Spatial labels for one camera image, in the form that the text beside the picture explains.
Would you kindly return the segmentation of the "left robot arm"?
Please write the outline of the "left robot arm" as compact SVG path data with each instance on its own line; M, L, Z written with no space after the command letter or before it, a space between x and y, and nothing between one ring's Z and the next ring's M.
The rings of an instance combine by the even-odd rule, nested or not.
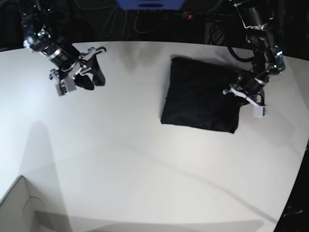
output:
M230 54L243 63L250 62L252 72L240 72L238 80L223 90L223 94L232 93L254 106L256 111L266 108L264 87L271 75L285 70L283 51L269 39L268 24L274 14L267 0L233 0L242 24L246 29L246 42L251 46L253 57L241 58L228 46Z

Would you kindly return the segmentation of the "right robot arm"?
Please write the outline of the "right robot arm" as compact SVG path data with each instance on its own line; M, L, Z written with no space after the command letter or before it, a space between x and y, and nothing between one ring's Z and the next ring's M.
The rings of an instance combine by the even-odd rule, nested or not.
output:
M105 77L100 69L97 54L105 52L104 46L91 47L86 53L79 52L72 44L59 42L50 27L49 10L38 0L19 2L21 24L24 34L23 46L31 52L40 53L52 62L50 80L56 81L59 96L64 96L77 87L94 90L105 85Z

